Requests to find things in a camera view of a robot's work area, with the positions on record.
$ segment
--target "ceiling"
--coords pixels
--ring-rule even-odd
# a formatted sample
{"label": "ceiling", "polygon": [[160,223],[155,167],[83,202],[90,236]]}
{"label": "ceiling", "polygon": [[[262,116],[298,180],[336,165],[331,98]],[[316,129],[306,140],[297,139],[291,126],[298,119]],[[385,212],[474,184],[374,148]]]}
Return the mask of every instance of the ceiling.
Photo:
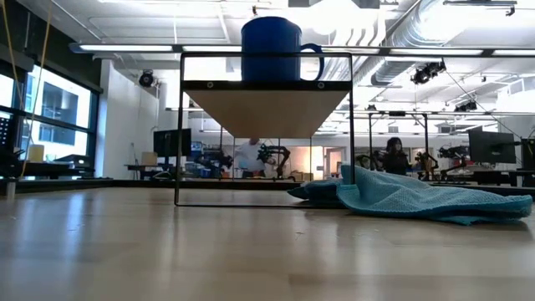
{"label": "ceiling", "polygon": [[[47,1],[18,1],[40,17],[46,18]],[[54,27],[81,43],[237,44],[241,40],[242,26],[252,17],[251,6],[256,4],[261,16],[284,16],[299,24],[303,29],[303,43],[340,44],[341,38],[347,38],[344,36],[347,29],[355,28],[353,22],[347,22],[340,24],[331,34],[319,34],[320,31],[311,23],[329,23],[328,12],[321,12],[321,18],[305,20],[304,16],[308,16],[304,13],[305,8],[288,8],[288,0],[229,0],[211,3],[202,0],[185,0],[179,3],[168,0],[173,4],[143,4],[144,1],[146,2],[53,0],[52,23]],[[381,10],[380,20],[384,18],[385,25],[383,30],[401,18],[415,0],[397,2],[399,6]],[[470,22],[466,28],[446,45],[535,46],[535,1],[518,2],[517,11],[511,17],[506,16],[505,8],[485,8],[470,14]],[[369,11],[366,11],[350,20],[362,20],[368,15]],[[448,22],[444,23],[434,22],[433,30],[446,30],[451,26],[451,22],[455,22],[455,18],[456,16],[451,16],[446,19]],[[361,26],[362,33],[378,30],[368,26]],[[139,74],[142,69],[154,69],[161,78],[174,79],[176,72],[173,69],[179,68],[180,56],[123,54],[122,57],[114,58],[118,68],[129,70],[133,75]],[[312,71],[317,68],[315,60],[309,60],[305,65]],[[425,85],[415,86],[410,82],[414,69],[409,69],[395,78],[386,89],[357,86],[354,92],[355,103],[359,110],[369,104],[376,105],[380,110],[453,110],[455,103],[468,100],[466,91],[471,97],[477,97],[478,101],[492,108],[497,101],[497,91],[517,80],[519,74],[535,73],[535,62],[529,59],[447,59],[446,67],[451,76],[440,74]]]}

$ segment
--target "metal frame stand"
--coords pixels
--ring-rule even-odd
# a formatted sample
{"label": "metal frame stand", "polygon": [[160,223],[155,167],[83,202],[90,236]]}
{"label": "metal frame stand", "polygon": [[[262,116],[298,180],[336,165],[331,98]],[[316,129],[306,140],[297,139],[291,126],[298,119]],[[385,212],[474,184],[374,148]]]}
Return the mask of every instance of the metal frame stand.
{"label": "metal frame stand", "polygon": [[[182,137],[181,137],[181,130],[182,130],[182,123],[183,123],[183,115],[184,115],[184,106],[183,106],[183,99],[184,99],[184,93],[185,93],[185,85],[189,81],[184,80],[184,74],[185,74],[185,67],[186,67],[186,60],[188,58],[230,58],[230,57],[242,57],[242,56],[254,56],[254,57],[336,57],[336,58],[346,58],[349,61],[349,80],[345,81],[337,81],[337,82],[330,82],[330,81],[298,81],[296,82],[296,87],[288,89],[288,82],[274,82],[269,83],[271,88],[269,90],[278,91],[278,90],[309,90],[309,91],[325,91],[325,90],[338,90],[338,91],[347,91],[349,93],[349,118],[351,122],[349,123],[349,147],[350,147],[350,164],[351,164],[351,183],[355,184],[355,168],[354,168],[354,102],[353,102],[353,56],[351,53],[327,53],[327,54],[308,54],[308,53],[298,53],[298,54],[244,54],[244,53],[233,53],[233,52],[187,52],[183,53],[181,55],[181,75],[180,75],[180,87],[179,87],[179,107],[178,107],[178,156],[176,159],[176,182],[175,182],[175,195],[174,195],[174,203],[175,206],[180,206],[180,188],[181,188],[181,144],[182,144]],[[191,81],[192,84],[199,84],[199,81]],[[203,87],[213,88],[214,87],[214,81],[206,81],[202,85]],[[263,89],[266,90],[265,83],[248,83],[248,82],[217,82],[218,85],[226,85],[226,87],[236,87],[236,85],[240,89],[249,89],[249,90],[255,90],[255,89]],[[310,173],[312,174],[312,137],[310,137],[309,142],[310,147]]]}

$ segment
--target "blue cloth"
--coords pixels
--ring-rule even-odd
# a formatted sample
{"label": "blue cloth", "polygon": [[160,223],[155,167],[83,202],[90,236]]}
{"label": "blue cloth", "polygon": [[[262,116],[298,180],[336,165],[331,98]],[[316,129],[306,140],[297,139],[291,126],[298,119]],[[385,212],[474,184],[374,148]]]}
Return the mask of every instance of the blue cloth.
{"label": "blue cloth", "polygon": [[356,214],[376,217],[431,219],[471,225],[474,222],[514,222],[532,211],[530,196],[496,194],[455,187],[433,187],[408,176],[342,166],[343,180],[313,181],[288,193],[313,205],[343,203]]}

